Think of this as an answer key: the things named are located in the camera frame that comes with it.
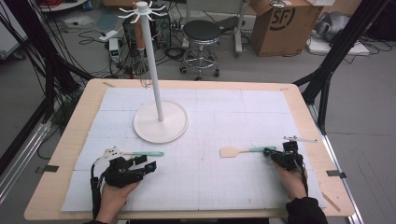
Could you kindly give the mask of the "white flat board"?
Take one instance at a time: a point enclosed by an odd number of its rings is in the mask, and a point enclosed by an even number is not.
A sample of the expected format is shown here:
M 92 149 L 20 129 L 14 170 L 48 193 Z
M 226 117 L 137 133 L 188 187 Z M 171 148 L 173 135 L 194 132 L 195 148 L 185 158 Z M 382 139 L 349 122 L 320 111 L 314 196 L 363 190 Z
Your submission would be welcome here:
M 326 55 L 332 49 L 339 50 L 340 52 L 348 50 L 350 56 L 368 56 L 370 50 L 363 46 L 363 44 L 357 41 L 349 49 L 345 45 L 341 46 L 330 46 L 330 43 L 321 38 L 310 37 L 306 41 L 306 48 L 310 53 Z

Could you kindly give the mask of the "grey bag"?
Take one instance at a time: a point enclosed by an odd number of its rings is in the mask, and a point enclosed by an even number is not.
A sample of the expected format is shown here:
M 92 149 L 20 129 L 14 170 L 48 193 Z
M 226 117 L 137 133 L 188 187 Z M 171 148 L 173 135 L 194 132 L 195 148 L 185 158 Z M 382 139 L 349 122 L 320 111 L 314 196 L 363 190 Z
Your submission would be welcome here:
M 314 31 L 321 35 L 326 41 L 332 42 L 333 39 L 345 29 L 350 18 L 339 12 L 324 12 L 316 22 Z

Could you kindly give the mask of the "wooden spatula green handle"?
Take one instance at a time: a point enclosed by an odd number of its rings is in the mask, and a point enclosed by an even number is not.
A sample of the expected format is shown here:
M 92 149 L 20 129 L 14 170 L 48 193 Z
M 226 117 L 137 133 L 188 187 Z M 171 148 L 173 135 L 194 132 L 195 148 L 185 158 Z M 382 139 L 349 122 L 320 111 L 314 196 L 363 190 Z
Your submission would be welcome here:
M 249 149 L 240 149 L 237 147 L 222 147 L 219 150 L 219 155 L 222 158 L 234 158 L 240 153 L 249 153 L 249 152 L 264 152 L 266 149 L 275 150 L 275 147 L 254 147 Z
M 136 151 L 136 152 L 122 152 L 123 155 L 131 156 L 150 156 L 150 157 L 161 157 L 164 156 L 164 152 L 161 151 Z

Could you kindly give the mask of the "white hook rack stand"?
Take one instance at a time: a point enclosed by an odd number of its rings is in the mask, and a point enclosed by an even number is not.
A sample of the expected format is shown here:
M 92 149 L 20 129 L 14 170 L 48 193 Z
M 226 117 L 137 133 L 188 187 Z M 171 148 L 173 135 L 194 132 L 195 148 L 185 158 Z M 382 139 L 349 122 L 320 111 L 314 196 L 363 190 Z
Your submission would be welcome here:
M 167 144 L 177 140 L 187 131 L 189 118 L 181 105 L 161 99 L 149 22 L 152 20 L 151 15 L 164 16 L 164 13 L 160 13 L 163 7 L 152 8 L 151 5 L 152 3 L 139 1 L 136 3 L 135 9 L 121 8 L 120 11 L 126 13 L 125 16 L 122 16 L 123 19 L 133 18 L 133 23 L 135 23 L 137 15 L 137 18 L 141 20 L 151 86 L 155 98 L 154 103 L 142 106 L 135 113 L 134 130 L 140 138 L 147 142 Z

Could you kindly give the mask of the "brown cardboard box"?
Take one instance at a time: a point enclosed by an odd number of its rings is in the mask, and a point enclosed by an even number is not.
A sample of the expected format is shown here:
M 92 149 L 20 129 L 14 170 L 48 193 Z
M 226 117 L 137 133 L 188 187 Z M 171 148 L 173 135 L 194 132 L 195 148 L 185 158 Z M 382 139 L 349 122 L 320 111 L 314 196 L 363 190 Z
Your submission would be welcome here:
M 256 13 L 250 45 L 259 57 L 299 54 L 323 7 L 306 0 L 249 0 Z

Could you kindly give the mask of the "white device green display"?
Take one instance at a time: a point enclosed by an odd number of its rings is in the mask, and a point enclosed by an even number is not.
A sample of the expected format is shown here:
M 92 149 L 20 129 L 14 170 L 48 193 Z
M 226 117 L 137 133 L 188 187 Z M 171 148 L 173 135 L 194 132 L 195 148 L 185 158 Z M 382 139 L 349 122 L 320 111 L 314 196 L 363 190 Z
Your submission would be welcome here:
M 111 60 L 117 63 L 120 60 L 120 46 L 117 38 L 110 38 L 108 41 L 108 50 Z

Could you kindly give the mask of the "white metal stand leg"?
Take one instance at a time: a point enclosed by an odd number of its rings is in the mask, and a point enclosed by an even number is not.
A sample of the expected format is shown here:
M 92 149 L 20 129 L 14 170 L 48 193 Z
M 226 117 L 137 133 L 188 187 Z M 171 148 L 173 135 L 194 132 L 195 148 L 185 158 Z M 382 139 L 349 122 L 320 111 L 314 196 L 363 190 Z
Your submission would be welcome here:
M 233 32 L 234 57 L 238 58 L 243 51 L 242 47 L 242 23 L 244 21 L 245 11 L 248 6 L 248 0 L 240 0 L 240 8 L 237 13 L 237 24 Z

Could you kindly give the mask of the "thin wooden stick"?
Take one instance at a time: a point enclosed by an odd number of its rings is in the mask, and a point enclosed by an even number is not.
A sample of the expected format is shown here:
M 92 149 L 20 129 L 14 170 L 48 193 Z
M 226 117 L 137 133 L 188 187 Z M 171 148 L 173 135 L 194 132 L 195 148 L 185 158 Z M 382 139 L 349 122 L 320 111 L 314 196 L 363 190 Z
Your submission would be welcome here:
M 337 212 L 341 212 L 340 207 L 328 195 L 322 192 L 322 196 Z

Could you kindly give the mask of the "white gridded mat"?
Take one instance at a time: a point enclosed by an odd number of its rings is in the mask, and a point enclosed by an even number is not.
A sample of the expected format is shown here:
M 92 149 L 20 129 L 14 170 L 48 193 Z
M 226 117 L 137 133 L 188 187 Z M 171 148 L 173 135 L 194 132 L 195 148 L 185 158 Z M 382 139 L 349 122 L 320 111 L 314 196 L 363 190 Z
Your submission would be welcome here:
M 298 135 L 287 92 L 247 90 L 162 90 L 164 101 L 180 104 L 189 126 L 176 141 L 151 144 L 134 131 L 138 109 L 153 101 L 150 90 L 110 88 L 78 157 L 63 211 L 92 209 L 93 165 L 107 148 L 123 152 L 161 151 L 157 169 L 146 175 L 128 200 L 128 211 L 198 211 L 281 208 L 288 200 L 271 160 L 260 152 L 222 158 L 222 147 L 281 149 L 284 136 Z

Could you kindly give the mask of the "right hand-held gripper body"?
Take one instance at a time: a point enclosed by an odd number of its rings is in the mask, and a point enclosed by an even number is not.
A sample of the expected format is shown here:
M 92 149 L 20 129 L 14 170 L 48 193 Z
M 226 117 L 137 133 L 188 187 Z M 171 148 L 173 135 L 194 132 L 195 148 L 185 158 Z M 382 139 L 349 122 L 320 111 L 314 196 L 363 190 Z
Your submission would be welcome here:
M 302 137 L 284 136 L 285 142 L 282 144 L 283 150 L 275 150 L 272 152 L 272 160 L 280 165 L 287 171 L 299 170 L 302 171 L 304 168 L 304 156 L 298 152 L 299 142 L 316 143 L 317 139 L 307 139 Z

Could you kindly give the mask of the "white power strip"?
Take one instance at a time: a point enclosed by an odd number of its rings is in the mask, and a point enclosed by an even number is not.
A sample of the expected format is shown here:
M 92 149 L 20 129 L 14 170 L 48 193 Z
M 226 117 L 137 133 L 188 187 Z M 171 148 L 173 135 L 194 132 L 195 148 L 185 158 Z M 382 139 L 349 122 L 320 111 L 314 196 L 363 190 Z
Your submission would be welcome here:
M 117 33 L 118 33 L 118 32 L 115 31 L 115 30 L 109 31 L 109 32 L 105 33 L 104 35 L 99 36 L 99 40 L 105 42 L 105 41 L 107 41 L 109 38 L 111 38 L 111 37 L 113 37 L 114 35 L 116 35 Z

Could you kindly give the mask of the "black round stool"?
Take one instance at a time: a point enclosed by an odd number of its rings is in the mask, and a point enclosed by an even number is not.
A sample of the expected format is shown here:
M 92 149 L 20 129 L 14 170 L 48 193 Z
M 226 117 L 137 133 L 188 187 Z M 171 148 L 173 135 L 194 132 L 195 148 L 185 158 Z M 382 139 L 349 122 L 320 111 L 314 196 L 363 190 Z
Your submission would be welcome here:
M 199 81 L 202 79 L 203 69 L 215 66 L 214 76 L 219 77 L 217 55 L 208 46 L 219 42 L 221 38 L 220 28 L 211 21 L 188 21 L 183 27 L 183 36 L 189 43 L 195 44 L 195 47 L 185 50 L 179 72 L 185 74 L 187 65 L 194 67 L 198 70 L 198 76 L 194 80 Z

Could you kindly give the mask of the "black metal frame strut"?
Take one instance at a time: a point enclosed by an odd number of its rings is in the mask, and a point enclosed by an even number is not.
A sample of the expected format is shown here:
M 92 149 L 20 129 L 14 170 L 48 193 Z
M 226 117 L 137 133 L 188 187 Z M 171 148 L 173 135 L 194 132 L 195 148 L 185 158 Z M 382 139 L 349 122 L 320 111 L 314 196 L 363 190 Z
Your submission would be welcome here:
M 317 96 L 320 95 L 317 125 L 320 132 L 324 135 L 327 134 L 326 114 L 332 76 L 369 23 L 383 10 L 389 1 L 361 0 L 345 29 L 335 40 L 319 67 L 311 74 L 293 82 L 298 87 L 306 84 L 302 96 L 307 105 L 313 105 Z
M 44 121 L 47 121 L 53 114 L 55 88 L 63 94 L 73 93 L 78 89 L 78 84 L 72 78 L 72 73 L 85 80 L 91 80 L 93 76 L 77 68 L 59 54 L 29 0 L 3 0 L 3 2 L 27 35 L 27 40 L 23 40 L 5 18 L 0 17 L 0 22 L 25 50 L 32 65 L 36 66 L 38 72 L 46 79 L 43 110 Z

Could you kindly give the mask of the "person's left hand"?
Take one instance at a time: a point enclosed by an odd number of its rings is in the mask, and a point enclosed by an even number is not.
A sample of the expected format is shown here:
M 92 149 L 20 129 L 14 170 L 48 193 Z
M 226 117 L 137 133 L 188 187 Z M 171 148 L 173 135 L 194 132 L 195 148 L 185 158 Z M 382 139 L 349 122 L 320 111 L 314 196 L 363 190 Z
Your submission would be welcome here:
M 138 185 L 139 183 L 133 183 L 126 187 L 118 188 L 105 184 L 102 189 L 100 210 L 95 221 L 101 224 L 112 224 L 125 205 L 129 194 L 136 189 Z

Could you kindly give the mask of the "wire whisk wooden handle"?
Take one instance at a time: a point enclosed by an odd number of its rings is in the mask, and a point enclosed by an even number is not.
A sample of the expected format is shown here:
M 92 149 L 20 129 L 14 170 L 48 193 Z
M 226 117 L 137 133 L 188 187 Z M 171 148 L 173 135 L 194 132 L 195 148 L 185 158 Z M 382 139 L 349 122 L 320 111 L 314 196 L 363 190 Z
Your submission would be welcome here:
M 141 20 L 137 18 L 137 15 L 134 23 L 134 34 L 136 47 L 139 52 L 139 59 L 134 66 L 135 76 L 144 88 L 149 88 L 151 86 L 151 80 L 149 75 L 149 64 L 145 55 L 146 45 L 143 37 Z

